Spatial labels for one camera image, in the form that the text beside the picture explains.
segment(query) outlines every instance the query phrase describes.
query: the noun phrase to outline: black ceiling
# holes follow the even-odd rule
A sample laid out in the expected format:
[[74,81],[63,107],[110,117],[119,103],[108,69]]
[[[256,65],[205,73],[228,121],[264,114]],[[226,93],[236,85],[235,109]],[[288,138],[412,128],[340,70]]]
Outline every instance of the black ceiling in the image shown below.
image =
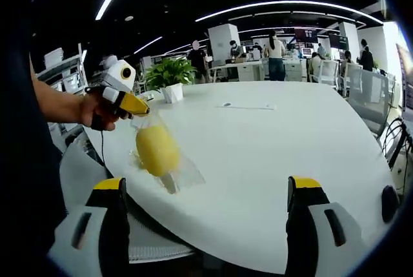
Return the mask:
[[[138,48],[159,36],[163,38],[136,55],[129,57],[134,63],[142,56],[162,54],[194,39],[207,38],[208,28],[228,23],[228,19],[242,15],[284,10],[322,12],[345,17],[351,13],[320,6],[272,5],[247,8],[211,17],[195,23],[195,20],[234,6],[277,0],[113,0],[102,20],[95,21],[104,0],[34,0],[32,14],[32,56],[37,71],[43,66],[43,55],[59,46],[70,55],[77,49],[77,43],[88,49],[86,69],[91,71],[105,54],[119,57],[129,56]],[[356,10],[378,0],[309,0],[323,1],[347,6]],[[126,22],[125,17],[134,19]],[[238,30],[275,26],[319,26],[327,27],[337,18],[311,14],[256,15],[229,23]],[[360,17],[358,20],[374,25],[372,20]],[[242,38],[267,32],[244,33]]]

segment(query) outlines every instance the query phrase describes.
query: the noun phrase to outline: clear plastic bag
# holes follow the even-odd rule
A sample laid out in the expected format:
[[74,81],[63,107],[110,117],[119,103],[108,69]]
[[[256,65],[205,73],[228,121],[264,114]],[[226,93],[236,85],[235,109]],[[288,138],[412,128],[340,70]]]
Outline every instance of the clear plastic bag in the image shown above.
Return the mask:
[[134,157],[171,194],[184,187],[204,183],[201,173],[179,149],[162,119],[157,114],[134,117],[137,129]]

